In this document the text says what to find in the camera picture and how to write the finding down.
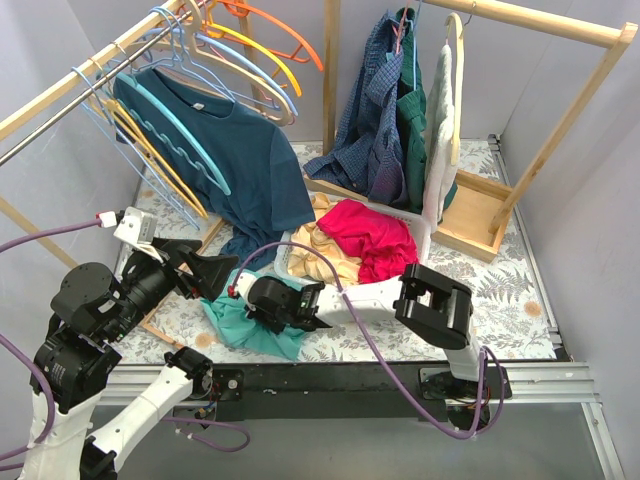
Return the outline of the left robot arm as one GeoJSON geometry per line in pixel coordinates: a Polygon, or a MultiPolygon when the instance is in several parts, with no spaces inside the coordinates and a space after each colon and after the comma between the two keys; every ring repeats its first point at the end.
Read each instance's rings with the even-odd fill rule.
{"type": "Polygon", "coordinates": [[[190,347],[167,353],[156,379],[110,424],[91,417],[121,361],[121,341],[171,293],[216,300],[239,259],[203,256],[198,240],[156,238],[122,276],[88,262],[70,270],[51,301],[46,338],[31,363],[33,421],[22,479],[114,479],[137,444],[178,403],[211,396],[211,360],[190,347]]]}

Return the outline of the dark blue garment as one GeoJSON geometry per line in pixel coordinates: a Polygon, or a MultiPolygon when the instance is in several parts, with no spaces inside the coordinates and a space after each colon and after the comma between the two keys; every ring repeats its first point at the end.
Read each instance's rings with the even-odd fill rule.
{"type": "Polygon", "coordinates": [[[254,111],[194,91],[161,71],[119,74],[114,95],[209,212],[233,227],[222,246],[252,270],[275,258],[264,245],[314,220],[284,132],[254,111]]]}

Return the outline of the beige t shirt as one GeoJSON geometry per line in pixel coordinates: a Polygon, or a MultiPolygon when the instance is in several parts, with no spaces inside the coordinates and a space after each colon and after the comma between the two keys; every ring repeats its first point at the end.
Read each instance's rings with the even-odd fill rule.
{"type": "MultiPolygon", "coordinates": [[[[326,257],[336,270],[343,286],[358,284],[362,260],[345,254],[336,241],[317,225],[317,221],[329,213],[338,202],[320,192],[314,193],[310,199],[316,220],[298,227],[291,235],[290,241],[306,245],[326,257]]],[[[328,265],[312,252],[300,247],[291,248],[287,261],[287,273],[299,278],[308,277],[315,281],[336,284],[328,265]]]]}

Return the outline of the teal t shirt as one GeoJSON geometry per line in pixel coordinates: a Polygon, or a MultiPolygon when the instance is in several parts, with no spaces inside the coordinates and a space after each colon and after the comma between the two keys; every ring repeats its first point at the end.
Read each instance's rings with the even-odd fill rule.
{"type": "Polygon", "coordinates": [[[295,361],[307,333],[301,329],[286,327],[276,334],[249,318],[243,299],[233,299],[227,289],[235,277],[234,269],[227,280],[223,293],[215,302],[201,300],[204,313],[212,324],[218,339],[227,347],[276,356],[295,361]]]}

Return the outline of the magenta garment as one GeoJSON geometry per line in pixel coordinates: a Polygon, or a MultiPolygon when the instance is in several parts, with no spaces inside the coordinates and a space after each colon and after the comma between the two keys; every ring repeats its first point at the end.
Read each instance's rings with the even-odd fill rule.
{"type": "Polygon", "coordinates": [[[419,262],[418,249],[407,224],[355,200],[339,201],[316,225],[349,257],[361,260],[360,284],[401,275],[419,262]]]}

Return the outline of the thin light blue wire hanger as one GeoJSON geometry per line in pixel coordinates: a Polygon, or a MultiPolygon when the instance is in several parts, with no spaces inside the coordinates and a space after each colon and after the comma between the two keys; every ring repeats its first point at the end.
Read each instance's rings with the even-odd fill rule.
{"type": "MultiPolygon", "coordinates": [[[[105,102],[106,100],[116,100],[115,98],[109,95],[100,93],[98,88],[94,87],[91,84],[89,78],[84,73],[82,73],[78,67],[72,67],[71,71],[82,80],[85,86],[89,88],[89,91],[90,91],[89,97],[86,100],[84,100],[82,104],[87,102],[88,100],[98,100],[101,102],[105,102]]],[[[118,101],[133,117],[132,113],[124,106],[122,102],[120,102],[119,100],[116,100],[116,101],[118,101]]],[[[168,188],[164,187],[161,184],[161,182],[154,176],[153,171],[143,163],[143,160],[139,157],[139,155],[136,154],[135,151],[129,145],[127,145],[121,138],[118,138],[116,136],[116,134],[114,133],[113,127],[111,125],[107,123],[103,123],[102,126],[99,127],[98,126],[99,119],[96,118],[94,115],[90,115],[86,110],[85,112],[91,118],[91,120],[96,124],[96,126],[103,133],[103,135],[112,142],[112,145],[115,147],[116,151],[126,160],[129,166],[133,169],[133,171],[139,177],[140,181],[144,183],[146,186],[150,187],[154,193],[156,193],[166,204],[168,204],[190,225],[198,229],[199,226],[195,219],[195,215],[197,215],[198,217],[200,216],[191,207],[186,205],[178,195],[176,195],[175,193],[173,193],[172,191],[170,191],[168,188]]]]}

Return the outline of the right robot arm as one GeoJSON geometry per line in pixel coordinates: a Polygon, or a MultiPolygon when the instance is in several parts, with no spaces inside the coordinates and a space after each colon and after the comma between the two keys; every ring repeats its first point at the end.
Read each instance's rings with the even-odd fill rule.
{"type": "Polygon", "coordinates": [[[449,363],[447,377],[464,397],[475,397],[489,384],[474,333],[471,290],[464,284],[420,264],[377,283],[340,291],[324,282],[292,287],[273,276],[241,273],[236,292],[248,316],[275,334],[287,327],[305,332],[331,329],[354,320],[397,320],[426,343],[442,349],[449,363]]]}

